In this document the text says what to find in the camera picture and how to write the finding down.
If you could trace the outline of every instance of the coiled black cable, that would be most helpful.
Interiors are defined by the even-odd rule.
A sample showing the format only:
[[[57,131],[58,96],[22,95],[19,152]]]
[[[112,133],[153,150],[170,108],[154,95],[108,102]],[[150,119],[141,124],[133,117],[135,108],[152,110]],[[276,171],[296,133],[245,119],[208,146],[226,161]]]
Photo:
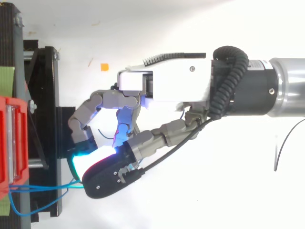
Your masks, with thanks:
[[[246,53],[233,46],[223,46],[216,49],[213,53],[214,60],[226,61],[228,58],[235,60],[228,76],[217,89],[214,98],[210,103],[208,116],[213,120],[221,119],[230,102],[235,88],[242,80],[248,69],[249,59]]]

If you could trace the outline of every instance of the blue cable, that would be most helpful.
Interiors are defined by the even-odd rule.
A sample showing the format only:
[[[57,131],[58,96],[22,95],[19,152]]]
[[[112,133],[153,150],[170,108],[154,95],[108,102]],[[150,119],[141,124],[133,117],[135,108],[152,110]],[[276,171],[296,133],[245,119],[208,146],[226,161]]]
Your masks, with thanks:
[[[10,187],[25,187],[25,188],[36,188],[36,189],[49,189],[49,190],[57,190],[57,189],[63,189],[63,188],[69,188],[71,185],[75,185],[80,183],[80,180],[70,182],[66,185],[60,185],[55,187],[48,187],[48,186],[35,186],[35,185],[10,185]]]
[[[23,214],[23,213],[20,213],[17,211],[16,207],[15,207],[15,204],[14,204],[14,201],[13,201],[13,197],[11,196],[11,192],[9,191],[9,199],[10,199],[10,204],[11,204],[11,207],[13,208],[14,212],[18,215],[18,216],[30,216],[30,215],[33,215],[37,212],[40,212],[42,210],[45,210],[46,208],[50,207],[51,205],[55,204],[57,201],[59,201],[61,198],[63,198],[64,195],[66,195],[68,193],[69,189],[67,189],[67,191],[62,194],[60,197],[58,197],[56,200],[54,200],[52,203],[40,208],[40,209],[37,209],[35,211],[32,211],[30,213],[27,213],[27,214]]]
[[[67,188],[84,188],[84,186],[69,186]],[[64,189],[64,188],[36,188],[36,189],[27,189],[27,190],[20,190],[20,189],[17,189],[17,190],[14,190],[14,189],[11,189],[10,191],[11,192],[18,192],[18,193],[23,193],[23,192],[43,192],[43,191],[52,191],[52,190],[58,190],[58,189]]]
[[[79,183],[79,181],[74,181],[74,182],[72,182],[73,180],[74,180],[74,179],[72,179],[71,182],[68,184],[69,186],[72,185],[72,184],[77,184],[77,183]],[[54,201],[51,202],[50,204],[48,204],[48,205],[46,205],[46,206],[44,206],[44,207],[42,207],[42,208],[40,208],[40,209],[37,209],[37,210],[35,210],[35,211],[32,211],[32,212],[30,212],[30,213],[27,213],[27,214],[23,214],[23,213],[20,213],[20,212],[17,211],[17,209],[16,209],[16,207],[15,207],[15,204],[14,204],[13,197],[12,197],[12,195],[11,195],[11,189],[9,189],[9,199],[10,199],[10,204],[11,204],[11,207],[12,207],[13,211],[14,211],[18,216],[30,216],[30,215],[33,215],[33,214],[35,214],[35,213],[38,213],[38,212],[40,212],[40,211],[42,211],[42,210],[45,210],[46,208],[52,206],[52,205],[55,204],[57,201],[59,201],[60,199],[62,199],[68,192],[69,192],[69,187],[67,187],[67,191],[66,191],[64,194],[62,194],[60,197],[58,197],[56,200],[54,200]]]

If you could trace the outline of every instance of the glowing light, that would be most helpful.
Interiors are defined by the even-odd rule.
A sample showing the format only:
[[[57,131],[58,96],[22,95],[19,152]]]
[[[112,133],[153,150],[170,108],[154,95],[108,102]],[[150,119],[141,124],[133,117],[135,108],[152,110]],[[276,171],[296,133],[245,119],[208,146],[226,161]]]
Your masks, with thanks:
[[[111,146],[102,146],[88,155],[74,156],[72,162],[77,175],[82,180],[82,176],[88,168],[115,153],[115,149]]]

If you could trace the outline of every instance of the metal rod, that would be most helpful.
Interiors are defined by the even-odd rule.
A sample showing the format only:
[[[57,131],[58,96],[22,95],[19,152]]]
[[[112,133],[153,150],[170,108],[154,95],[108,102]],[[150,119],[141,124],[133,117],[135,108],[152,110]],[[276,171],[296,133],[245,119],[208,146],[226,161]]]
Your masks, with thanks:
[[[29,159],[29,168],[43,168],[42,161],[37,159]]]
[[[32,59],[33,54],[34,54],[34,51],[24,51],[23,60],[30,61]]]

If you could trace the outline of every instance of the black cable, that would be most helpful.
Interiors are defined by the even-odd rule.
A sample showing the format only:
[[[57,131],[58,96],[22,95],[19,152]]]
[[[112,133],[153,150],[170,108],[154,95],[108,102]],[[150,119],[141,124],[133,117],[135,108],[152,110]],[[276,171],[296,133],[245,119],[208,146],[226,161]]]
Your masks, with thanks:
[[[209,120],[206,120],[201,125],[199,125],[197,128],[195,128],[194,130],[192,130],[191,133],[185,139],[183,139],[178,145],[176,145],[173,149],[171,149],[165,155],[163,155],[162,157],[160,157],[159,159],[157,159],[156,161],[152,162],[150,165],[145,167],[144,172],[148,171],[149,169],[155,167],[160,162],[164,161],[166,158],[168,158],[170,155],[172,155],[174,152],[176,152],[178,149],[180,149],[188,140],[190,140],[196,133],[201,131],[206,125],[208,125],[212,121],[213,121],[213,119],[210,118]]]
[[[218,120],[225,115],[230,98],[235,93],[235,88],[248,69],[249,59],[246,53],[233,46],[224,46],[216,49],[213,53],[213,58],[221,61],[227,61],[229,58],[234,59],[232,69],[220,87],[217,88],[215,96],[210,103],[208,116]]]
[[[300,121],[300,122],[298,122],[297,124],[295,124],[294,127],[292,127],[292,129],[291,129],[291,130],[289,131],[289,133],[287,134],[285,140],[283,141],[283,144],[282,144],[282,146],[281,146],[280,152],[278,153],[277,160],[276,160],[276,164],[275,164],[275,167],[274,167],[274,171],[275,171],[275,172],[277,171],[277,166],[278,166],[278,162],[279,162],[279,160],[280,160],[281,152],[282,152],[282,150],[283,150],[283,147],[284,147],[284,145],[285,145],[285,143],[286,143],[286,141],[287,141],[289,135],[290,135],[291,132],[292,132],[301,122],[303,122],[303,121],[305,121],[305,119],[303,119],[302,121]]]
[[[99,129],[99,132],[106,139],[109,139],[109,140],[113,140],[114,139],[114,137],[106,137],[105,135],[103,135],[102,132],[100,131],[100,129]]]

